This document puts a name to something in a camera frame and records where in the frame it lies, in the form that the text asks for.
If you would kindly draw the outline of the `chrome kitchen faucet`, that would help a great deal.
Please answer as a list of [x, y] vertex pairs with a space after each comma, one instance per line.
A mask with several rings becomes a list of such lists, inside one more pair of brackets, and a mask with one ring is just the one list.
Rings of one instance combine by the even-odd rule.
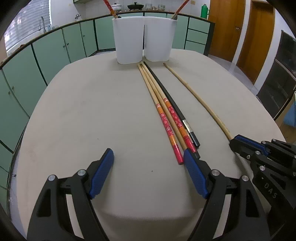
[[45, 20], [43, 18], [43, 16], [40, 16], [39, 18], [39, 30], [43, 31], [43, 33], [46, 33], [46, 26], [45, 26]]

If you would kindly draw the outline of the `silver kettle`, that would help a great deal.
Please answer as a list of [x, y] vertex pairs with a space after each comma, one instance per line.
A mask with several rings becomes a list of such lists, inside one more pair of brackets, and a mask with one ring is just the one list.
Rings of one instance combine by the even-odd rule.
[[76, 14], [76, 16], [75, 16], [75, 20], [77, 21], [80, 17], [81, 17], [81, 15]]

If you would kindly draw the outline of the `plain wooden chopstick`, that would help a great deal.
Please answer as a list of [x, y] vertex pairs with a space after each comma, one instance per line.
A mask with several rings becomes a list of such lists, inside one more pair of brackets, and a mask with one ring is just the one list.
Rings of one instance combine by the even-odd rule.
[[191, 94], [195, 97], [195, 99], [200, 102], [200, 104], [208, 111], [210, 116], [215, 120], [218, 126], [220, 126], [222, 132], [224, 132], [227, 139], [230, 141], [233, 139], [233, 136], [231, 135], [229, 129], [227, 129], [226, 125], [222, 122], [222, 120], [219, 118], [219, 116], [213, 111], [213, 109], [210, 108], [208, 104], [201, 98], [200, 95], [198, 95], [195, 90], [180, 76], [177, 72], [175, 72], [168, 64], [163, 63], [165, 68], [167, 68], [181, 83], [184, 85], [184, 87], [191, 92]]

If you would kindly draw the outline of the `black wok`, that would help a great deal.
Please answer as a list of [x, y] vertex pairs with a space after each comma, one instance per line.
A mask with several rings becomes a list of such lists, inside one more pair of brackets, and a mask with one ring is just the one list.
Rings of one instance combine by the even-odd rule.
[[144, 5], [134, 2], [133, 4], [129, 4], [127, 7], [130, 11], [141, 11], [144, 8]]

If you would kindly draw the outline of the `black glass cabinet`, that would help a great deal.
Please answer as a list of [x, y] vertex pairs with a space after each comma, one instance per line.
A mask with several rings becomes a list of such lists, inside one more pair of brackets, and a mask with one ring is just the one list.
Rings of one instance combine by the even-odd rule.
[[295, 91], [295, 38], [282, 31], [273, 65], [257, 98], [276, 119]]

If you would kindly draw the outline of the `white double utensil holder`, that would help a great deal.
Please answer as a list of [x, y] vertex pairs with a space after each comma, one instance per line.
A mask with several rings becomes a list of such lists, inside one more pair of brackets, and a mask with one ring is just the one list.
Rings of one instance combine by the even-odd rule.
[[112, 20], [116, 58], [133, 64], [143, 57], [151, 62], [168, 61], [177, 21], [155, 16], [129, 16]]

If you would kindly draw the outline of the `green lower kitchen cabinets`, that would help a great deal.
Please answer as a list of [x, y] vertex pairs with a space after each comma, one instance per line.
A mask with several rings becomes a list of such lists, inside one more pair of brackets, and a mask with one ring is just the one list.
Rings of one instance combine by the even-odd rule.
[[1, 63], [1, 203], [6, 204], [13, 155], [41, 95], [66, 65], [113, 51], [113, 17], [100, 16], [52, 30]]

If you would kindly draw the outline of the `white cooking pot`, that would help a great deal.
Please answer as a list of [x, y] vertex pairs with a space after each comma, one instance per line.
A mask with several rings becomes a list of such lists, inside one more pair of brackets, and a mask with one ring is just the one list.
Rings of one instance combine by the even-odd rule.
[[114, 3], [114, 4], [111, 5], [111, 7], [115, 12], [121, 12], [122, 11], [122, 5], [121, 4]]

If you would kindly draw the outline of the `glass jars on counter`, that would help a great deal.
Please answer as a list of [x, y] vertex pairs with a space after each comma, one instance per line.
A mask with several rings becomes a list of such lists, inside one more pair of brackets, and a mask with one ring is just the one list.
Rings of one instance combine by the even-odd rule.
[[166, 8], [164, 4], [158, 4], [157, 6], [153, 6], [152, 4], [145, 4], [144, 7], [147, 11], [165, 11]]

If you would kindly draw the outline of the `red wooden chopstick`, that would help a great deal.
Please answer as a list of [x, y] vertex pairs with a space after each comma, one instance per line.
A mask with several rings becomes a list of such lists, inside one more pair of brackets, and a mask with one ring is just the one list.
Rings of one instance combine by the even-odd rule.
[[171, 16], [171, 20], [174, 20], [179, 12], [186, 6], [186, 4], [189, 2], [189, 0], [184, 0], [184, 2], [178, 7], [178, 9], [174, 12], [174, 14]]

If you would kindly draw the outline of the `green thermos bottle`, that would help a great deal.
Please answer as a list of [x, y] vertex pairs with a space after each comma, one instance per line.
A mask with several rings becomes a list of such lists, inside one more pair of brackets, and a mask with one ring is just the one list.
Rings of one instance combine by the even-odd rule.
[[209, 14], [209, 8], [206, 4], [201, 7], [201, 18], [207, 19]]

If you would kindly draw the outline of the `red patterned bamboo chopstick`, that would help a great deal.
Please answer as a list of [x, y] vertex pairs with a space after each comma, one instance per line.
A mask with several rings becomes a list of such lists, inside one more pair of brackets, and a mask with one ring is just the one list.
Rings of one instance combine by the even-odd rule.
[[159, 100], [158, 100], [155, 92], [152, 90], [152, 87], [151, 87], [151, 85], [150, 85], [150, 83], [148, 81], [148, 78], [146, 77], [146, 75], [145, 75], [142, 67], [140, 66], [140, 64], [137, 64], [137, 66], [138, 66], [138, 69], [139, 69], [139, 71], [140, 71], [140, 73], [141, 73], [141, 75], [142, 75], [142, 77], [144, 79], [144, 82], [145, 82], [145, 84], [146, 84], [146, 86], [148, 88], [148, 91], [149, 91], [149, 93], [150, 93], [150, 95], [152, 97], [152, 100], [153, 100], [153, 102], [154, 102], [154, 104], [156, 106], [156, 109], [157, 109], [157, 111], [159, 113], [159, 116], [160, 116], [160, 118], [162, 120], [162, 123], [164, 125], [165, 130], [166, 130], [166, 134], [168, 135], [168, 138], [170, 140], [171, 146], [172, 146], [173, 151], [175, 153], [177, 162], [178, 162], [179, 165], [182, 165], [183, 162], [184, 162], [183, 161], [183, 158], [182, 158], [182, 154], [181, 154], [181, 151], [180, 151], [180, 149], [178, 147], [178, 144], [176, 142], [175, 136], [173, 134], [173, 131], [171, 129], [171, 126], [169, 124], [169, 121], [168, 121], [168, 119], [166, 117], [166, 114], [164, 113], [164, 110], [161, 107], [161, 105], [159, 103]]

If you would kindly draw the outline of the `black chopstick silver band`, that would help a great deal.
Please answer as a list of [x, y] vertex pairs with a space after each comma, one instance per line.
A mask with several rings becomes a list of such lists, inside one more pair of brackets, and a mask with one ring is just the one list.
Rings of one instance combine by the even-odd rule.
[[186, 120], [185, 116], [183, 115], [183, 113], [181, 112], [181, 110], [179, 109], [179, 107], [177, 106], [177, 104], [175, 103], [175, 101], [173, 100], [173, 98], [171, 97], [169, 92], [167, 91], [167, 89], [163, 86], [163, 84], [161, 83], [159, 78], [155, 75], [155, 73], [152, 71], [152, 69], [148, 66], [148, 64], [145, 61], [144, 61], [144, 65], [147, 67], [149, 72], [154, 77], [155, 81], [158, 83], [159, 87], [161, 88], [161, 90], [165, 94], [166, 98], [168, 99], [168, 101], [170, 102], [172, 107], [174, 108], [175, 112], [177, 113], [179, 119], [182, 121], [184, 128], [187, 130], [187, 132], [193, 142], [193, 145], [195, 146], [196, 149], [198, 149], [200, 147], [200, 143], [199, 143], [193, 129], [191, 128], [190, 124]]

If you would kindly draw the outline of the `brown wooden door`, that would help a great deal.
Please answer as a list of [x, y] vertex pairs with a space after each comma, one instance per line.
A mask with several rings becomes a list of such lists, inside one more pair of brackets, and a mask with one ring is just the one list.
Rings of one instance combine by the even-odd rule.
[[265, 1], [251, 1], [247, 31], [237, 67], [255, 83], [273, 39], [275, 10]]
[[209, 54], [231, 62], [234, 58], [245, 14], [243, 0], [210, 1], [209, 21], [215, 24]]

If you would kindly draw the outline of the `red orange bamboo chopstick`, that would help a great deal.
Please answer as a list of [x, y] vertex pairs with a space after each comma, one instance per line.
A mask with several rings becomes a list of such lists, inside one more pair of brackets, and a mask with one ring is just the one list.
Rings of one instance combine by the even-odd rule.
[[174, 126], [177, 128], [179, 134], [181, 135], [181, 137], [183, 139], [183, 142], [185, 143], [186, 148], [190, 149], [193, 153], [196, 152], [197, 149], [193, 145], [193, 142], [192, 142], [187, 130], [184, 128], [183, 123], [179, 119], [179, 117], [178, 117], [177, 113], [175, 112], [174, 108], [172, 107], [172, 105], [170, 104], [168, 99], [166, 98], [165, 94], [163, 93], [163, 91], [159, 87], [158, 83], [155, 81], [152, 74], [149, 72], [147, 67], [144, 65], [144, 61], [142, 61], [142, 65], [143, 65], [145, 71], [148, 73], [148, 75], [149, 75], [150, 79], [152, 80], [154, 86], [156, 87], [156, 89], [157, 89], [159, 95], [161, 96], [166, 108], [168, 109], [168, 111], [170, 113], [170, 116], [171, 116], [171, 119], [174, 122]]

